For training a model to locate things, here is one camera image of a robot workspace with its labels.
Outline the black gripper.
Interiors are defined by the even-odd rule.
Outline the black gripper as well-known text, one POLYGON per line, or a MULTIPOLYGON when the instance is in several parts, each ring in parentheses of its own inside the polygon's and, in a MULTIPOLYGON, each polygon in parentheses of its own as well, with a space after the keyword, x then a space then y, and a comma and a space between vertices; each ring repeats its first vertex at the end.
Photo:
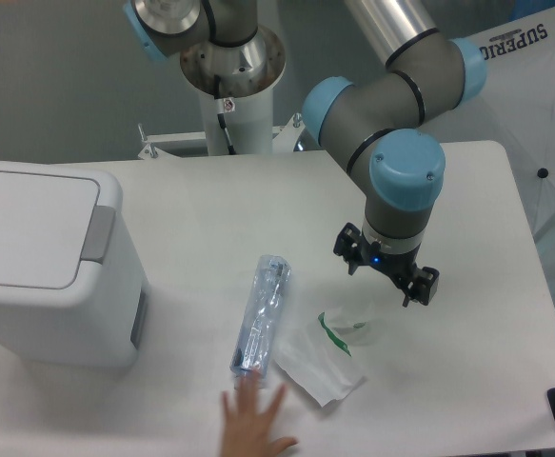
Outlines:
POLYGON ((347 263, 347 273, 353 275, 358 267, 370 267, 394 279, 395 286, 404 294, 402 306, 410 302, 428 306, 440 279, 436 268, 416 266, 420 245, 403 253, 389 253, 379 242, 370 243, 352 223, 346 223, 338 233, 333 253, 347 263))

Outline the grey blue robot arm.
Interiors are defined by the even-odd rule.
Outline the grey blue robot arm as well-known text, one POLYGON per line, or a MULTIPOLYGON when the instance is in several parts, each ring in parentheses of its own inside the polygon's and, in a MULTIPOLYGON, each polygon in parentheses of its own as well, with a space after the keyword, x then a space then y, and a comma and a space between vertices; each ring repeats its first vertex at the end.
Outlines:
MULTIPOLYGON (((350 270, 371 267, 407 301, 427 305, 435 268, 416 256, 442 190, 445 153, 420 126, 476 96, 486 62, 466 39, 446 39, 418 1, 350 1, 347 8, 386 74, 358 87, 344 77, 315 86, 302 107, 313 140, 366 198, 364 223, 346 225, 334 252, 350 270)), ((258 20, 254 1, 128 1, 124 12, 148 56, 178 55, 204 104, 208 152, 272 148, 272 111, 248 107, 285 69, 280 40, 258 20)))

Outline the bare human hand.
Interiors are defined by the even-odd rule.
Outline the bare human hand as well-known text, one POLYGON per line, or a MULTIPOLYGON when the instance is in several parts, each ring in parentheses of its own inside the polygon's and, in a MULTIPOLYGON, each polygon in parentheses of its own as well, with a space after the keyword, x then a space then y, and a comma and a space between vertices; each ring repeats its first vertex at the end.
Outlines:
POLYGON ((280 385, 263 411, 258 407, 259 388, 260 373, 252 371, 239 380, 234 403, 229 400, 228 392, 221 393, 223 431, 220 456, 278 456, 298 445, 298 439, 293 436, 271 437, 271 429, 287 387, 280 385))

